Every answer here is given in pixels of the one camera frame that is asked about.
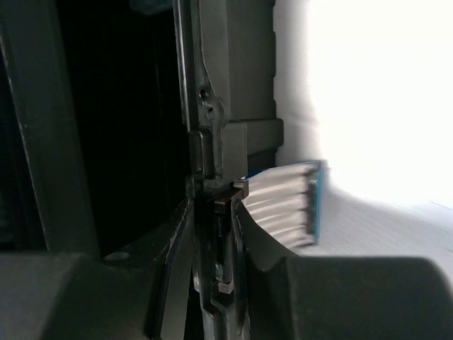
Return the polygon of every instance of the gray plastic housing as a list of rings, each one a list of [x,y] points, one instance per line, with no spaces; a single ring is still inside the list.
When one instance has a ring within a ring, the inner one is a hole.
[[[193,177],[221,188],[275,165],[272,0],[176,0],[183,119]]]

